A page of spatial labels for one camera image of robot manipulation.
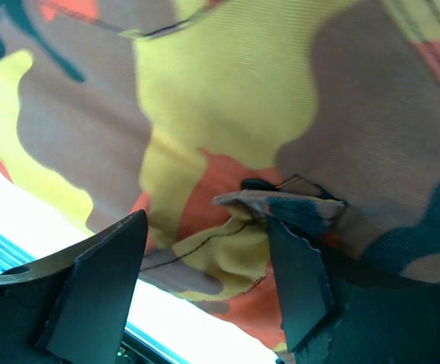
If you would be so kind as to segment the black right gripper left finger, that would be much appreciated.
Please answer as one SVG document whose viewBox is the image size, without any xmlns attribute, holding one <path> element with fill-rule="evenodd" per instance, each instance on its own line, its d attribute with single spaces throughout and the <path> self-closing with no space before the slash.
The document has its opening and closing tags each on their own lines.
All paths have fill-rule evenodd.
<svg viewBox="0 0 440 364">
<path fill-rule="evenodd" d="M 0 274 L 0 363 L 114 363 L 146 245 L 146 214 Z"/>
</svg>

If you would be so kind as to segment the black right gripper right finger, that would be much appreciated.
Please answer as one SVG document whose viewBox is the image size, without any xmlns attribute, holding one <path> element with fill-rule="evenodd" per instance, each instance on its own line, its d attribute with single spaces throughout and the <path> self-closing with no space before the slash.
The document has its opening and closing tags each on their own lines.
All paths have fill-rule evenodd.
<svg viewBox="0 0 440 364">
<path fill-rule="evenodd" d="M 377 271 L 268 221 L 288 351 L 298 363 L 440 363 L 440 284 Z"/>
</svg>

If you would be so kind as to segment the orange camouflage trousers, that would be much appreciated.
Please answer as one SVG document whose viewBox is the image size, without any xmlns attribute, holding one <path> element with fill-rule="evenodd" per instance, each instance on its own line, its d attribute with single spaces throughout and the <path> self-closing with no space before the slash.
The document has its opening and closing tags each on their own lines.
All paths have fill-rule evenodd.
<svg viewBox="0 0 440 364">
<path fill-rule="evenodd" d="M 0 173 L 298 363 L 270 218 L 440 284 L 440 1 L 0 1 Z"/>
</svg>

